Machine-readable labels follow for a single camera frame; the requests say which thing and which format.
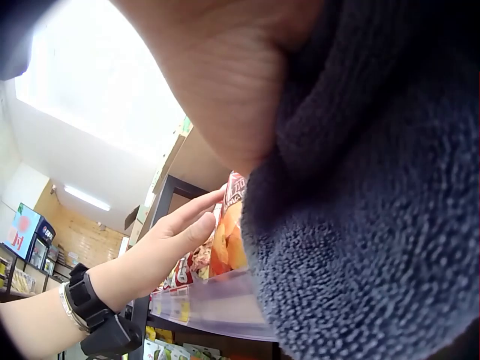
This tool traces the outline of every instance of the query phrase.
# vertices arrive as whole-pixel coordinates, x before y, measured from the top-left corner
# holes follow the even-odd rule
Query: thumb
[[[215,216],[212,213],[205,213],[184,231],[172,238],[173,246],[175,250],[181,252],[180,256],[183,256],[207,241],[214,228]]]

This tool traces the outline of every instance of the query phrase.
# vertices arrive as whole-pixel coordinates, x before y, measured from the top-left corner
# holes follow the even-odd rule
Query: black wrist strap
[[[73,268],[65,293],[73,312],[86,322],[88,331],[92,333],[108,318],[113,317],[115,312],[98,298],[87,270],[82,263]]]

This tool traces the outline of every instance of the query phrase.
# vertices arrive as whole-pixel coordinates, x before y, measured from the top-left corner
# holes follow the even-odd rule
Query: yellow wall
[[[69,252],[78,261],[92,267],[117,257],[123,234],[109,228],[100,230],[95,221],[62,206],[56,194],[50,195],[51,182],[43,190],[34,210],[43,215],[55,229],[54,245],[65,250],[65,263],[73,266]]]

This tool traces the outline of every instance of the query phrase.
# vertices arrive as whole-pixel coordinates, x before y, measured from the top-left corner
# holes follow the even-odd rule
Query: black wristband device
[[[85,355],[108,359],[135,350],[142,344],[140,327],[116,314],[98,298],[87,270],[82,263],[77,264],[65,287],[73,312],[86,322],[90,333],[80,343],[82,351]]]
[[[115,312],[98,298],[87,270],[82,263],[73,268],[65,294],[73,312],[86,322],[88,332],[92,333],[109,317],[113,317]]]

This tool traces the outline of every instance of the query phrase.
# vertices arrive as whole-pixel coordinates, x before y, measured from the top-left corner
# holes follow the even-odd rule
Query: fingers
[[[172,249],[178,252],[178,256],[194,251],[208,239],[214,228],[215,216],[212,213],[204,213],[184,231],[170,239]]]
[[[224,193],[225,190],[220,189],[192,199],[171,214],[161,218],[158,225],[162,226],[168,233],[176,235],[192,224],[202,212],[221,201]]]

